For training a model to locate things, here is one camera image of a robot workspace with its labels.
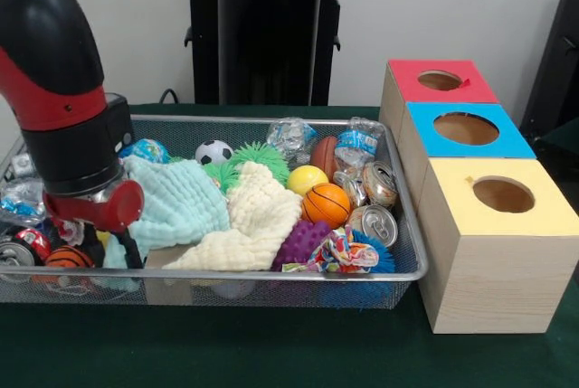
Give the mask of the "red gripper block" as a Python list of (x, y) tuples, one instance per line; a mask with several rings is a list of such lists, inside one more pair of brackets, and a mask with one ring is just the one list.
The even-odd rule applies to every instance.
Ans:
[(52, 217), (62, 221), (87, 222), (84, 224), (83, 252), (89, 256), (93, 266), (102, 266), (105, 258), (105, 248), (98, 239), (97, 228), (120, 232), (118, 241), (125, 249), (128, 268), (143, 268), (137, 243), (127, 229), (139, 219), (144, 206), (144, 192), (136, 181), (121, 179), (95, 194), (75, 197), (44, 192), (43, 203)]

